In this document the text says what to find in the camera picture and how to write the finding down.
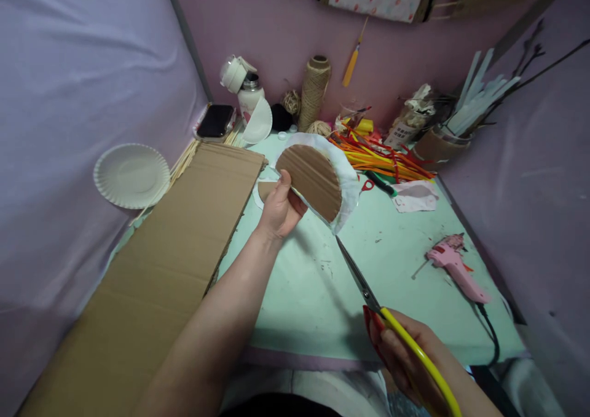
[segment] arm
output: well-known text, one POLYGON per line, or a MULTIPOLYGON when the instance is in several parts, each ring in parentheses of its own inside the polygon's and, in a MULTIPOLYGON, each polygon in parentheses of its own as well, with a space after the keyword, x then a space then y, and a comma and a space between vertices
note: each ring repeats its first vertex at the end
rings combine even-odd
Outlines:
POLYGON ((179 335, 136 415, 217 415, 226 381, 254 329, 283 238, 307 210, 290 188, 291 177, 282 171, 257 228, 179 335))
MULTIPOLYGON (((449 348, 425 324, 411 319, 404 314, 390 310, 408 334, 428 355, 446 380, 457 399, 464 417, 502 417, 487 395, 469 376, 459 361, 451 354, 449 348)), ((447 415, 447 404, 438 387, 430 378, 415 354, 390 329, 379 333, 379 327, 371 322, 369 329, 371 341, 379 347, 397 387, 416 405, 420 406, 418 395, 410 385, 406 373, 409 373, 420 391, 420 395, 439 413, 447 415)))

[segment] table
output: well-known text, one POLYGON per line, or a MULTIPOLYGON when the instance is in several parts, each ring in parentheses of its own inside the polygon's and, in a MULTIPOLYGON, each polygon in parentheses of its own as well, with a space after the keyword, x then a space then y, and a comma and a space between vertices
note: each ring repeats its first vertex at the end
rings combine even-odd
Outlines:
MULTIPOLYGON (((271 135, 253 151, 272 162, 285 142, 271 135)), ((267 167, 261 178, 277 174, 267 167)), ((339 234, 382 305, 428 324, 464 365, 489 363, 494 345, 485 322, 443 269, 425 266, 425 253, 448 234, 465 232, 439 189, 434 212, 400 214, 378 188, 362 192, 339 234)), ((256 227, 261 210, 250 197, 227 254, 223 275, 256 227)), ((492 297, 486 306, 500 341, 500 359, 524 349, 501 295, 465 232, 464 261, 492 297)), ((329 228, 309 211, 277 257, 246 359, 318 370, 371 367, 378 362, 363 321, 363 299, 329 228)))

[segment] pink glue gun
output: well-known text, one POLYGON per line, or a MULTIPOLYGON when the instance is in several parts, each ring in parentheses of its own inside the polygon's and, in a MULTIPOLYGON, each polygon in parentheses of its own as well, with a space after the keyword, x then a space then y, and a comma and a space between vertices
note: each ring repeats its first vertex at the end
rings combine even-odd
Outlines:
POLYGON ((459 249, 463 248, 463 236, 447 236, 426 254, 437 268, 446 269, 463 294, 476 303, 490 303, 491 297, 470 276, 471 269, 463 263, 459 249))

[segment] cardboard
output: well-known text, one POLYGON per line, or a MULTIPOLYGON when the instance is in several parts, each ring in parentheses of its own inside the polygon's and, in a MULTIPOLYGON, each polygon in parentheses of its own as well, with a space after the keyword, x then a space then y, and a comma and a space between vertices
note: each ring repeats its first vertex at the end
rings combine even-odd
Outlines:
POLYGON ((277 182, 258 182, 258 195, 262 203, 266 202, 266 198, 275 189, 277 182))
POLYGON ((338 176, 330 160, 307 145, 292 145, 277 160, 277 170, 291 174, 291 186, 328 223, 334 221, 342 205, 338 176))
POLYGON ((471 138, 461 139, 443 134, 437 127, 429 130, 410 151, 410 158, 426 171, 437 172, 444 165, 467 149, 471 138))
POLYGON ((20 416, 128 416, 198 308, 264 156, 199 145, 113 259, 20 416))

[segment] jute twine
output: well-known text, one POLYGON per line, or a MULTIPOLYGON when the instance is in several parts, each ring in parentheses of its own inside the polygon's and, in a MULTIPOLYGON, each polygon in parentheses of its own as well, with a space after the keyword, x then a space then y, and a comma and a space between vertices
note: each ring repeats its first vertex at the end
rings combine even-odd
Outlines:
POLYGON ((299 98, 297 91, 294 89, 287 91, 281 100, 281 105, 285 107, 287 113, 297 116, 301 109, 301 99, 299 98))
POLYGON ((307 132, 311 124, 318 119, 331 73, 332 67, 325 56, 317 55, 307 62, 301 93, 299 131, 307 132))
POLYGON ((306 132, 309 134, 319 134, 322 137, 328 137, 332 134, 332 129, 330 128, 330 125, 324 121, 315 121, 309 126, 306 132))

